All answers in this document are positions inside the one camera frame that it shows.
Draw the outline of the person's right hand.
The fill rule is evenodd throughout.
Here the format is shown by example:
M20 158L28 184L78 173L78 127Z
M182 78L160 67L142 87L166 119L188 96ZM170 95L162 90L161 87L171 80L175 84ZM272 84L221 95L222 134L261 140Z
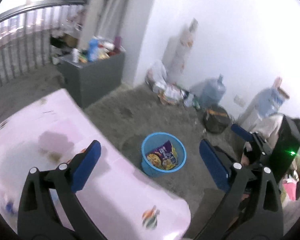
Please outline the person's right hand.
M241 164L243 166L249 166L251 164L251 154L250 152L244 152L241 156Z

